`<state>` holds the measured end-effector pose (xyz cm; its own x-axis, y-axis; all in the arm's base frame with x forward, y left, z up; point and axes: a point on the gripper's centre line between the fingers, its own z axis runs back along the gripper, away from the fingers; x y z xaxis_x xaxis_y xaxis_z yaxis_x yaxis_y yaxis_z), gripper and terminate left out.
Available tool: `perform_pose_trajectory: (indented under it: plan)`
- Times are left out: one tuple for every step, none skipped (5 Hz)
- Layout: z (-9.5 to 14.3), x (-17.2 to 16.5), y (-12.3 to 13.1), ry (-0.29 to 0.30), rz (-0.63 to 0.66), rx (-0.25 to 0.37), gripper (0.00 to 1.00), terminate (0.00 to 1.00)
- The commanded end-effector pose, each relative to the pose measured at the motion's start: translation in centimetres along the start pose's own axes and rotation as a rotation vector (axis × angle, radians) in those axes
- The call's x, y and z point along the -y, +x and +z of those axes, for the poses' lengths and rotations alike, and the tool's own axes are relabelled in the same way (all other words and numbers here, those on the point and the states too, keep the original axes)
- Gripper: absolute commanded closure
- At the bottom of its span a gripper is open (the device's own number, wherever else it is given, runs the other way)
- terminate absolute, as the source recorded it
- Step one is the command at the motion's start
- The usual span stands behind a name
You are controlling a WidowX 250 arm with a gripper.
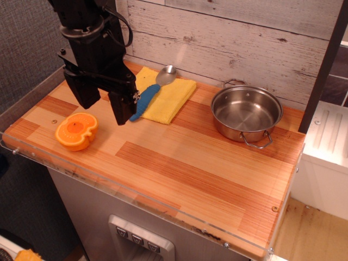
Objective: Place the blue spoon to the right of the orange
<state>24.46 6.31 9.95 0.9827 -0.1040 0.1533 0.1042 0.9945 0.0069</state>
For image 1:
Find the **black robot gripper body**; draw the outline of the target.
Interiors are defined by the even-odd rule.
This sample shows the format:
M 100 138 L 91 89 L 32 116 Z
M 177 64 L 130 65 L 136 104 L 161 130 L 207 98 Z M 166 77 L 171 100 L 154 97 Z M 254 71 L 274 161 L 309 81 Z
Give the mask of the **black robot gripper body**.
M 133 95 L 135 75 L 124 64 L 127 43 L 118 19 L 63 22 L 60 31 L 70 48 L 60 51 L 64 71 L 84 76 L 98 90 Z

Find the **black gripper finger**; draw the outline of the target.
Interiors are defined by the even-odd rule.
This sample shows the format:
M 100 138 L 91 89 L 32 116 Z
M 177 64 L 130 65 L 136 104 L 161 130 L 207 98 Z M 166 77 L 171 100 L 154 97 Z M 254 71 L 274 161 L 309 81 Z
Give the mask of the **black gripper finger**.
M 76 100 L 84 109 L 89 109 L 100 99 L 98 88 L 86 77 L 72 74 L 70 71 L 64 71 L 64 76 Z
M 124 125 L 136 112 L 136 102 L 133 95 L 110 92 L 108 97 L 117 124 Z

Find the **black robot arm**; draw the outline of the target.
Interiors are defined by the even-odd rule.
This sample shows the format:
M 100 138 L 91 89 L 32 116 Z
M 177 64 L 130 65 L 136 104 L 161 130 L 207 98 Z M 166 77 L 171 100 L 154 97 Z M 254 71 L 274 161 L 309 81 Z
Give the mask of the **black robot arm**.
M 136 113 L 139 92 L 136 77 L 124 64 L 126 48 L 115 1 L 50 1 L 61 22 L 60 31 L 70 48 L 61 49 L 64 76 L 78 103 L 88 109 L 108 93 L 118 125 Z

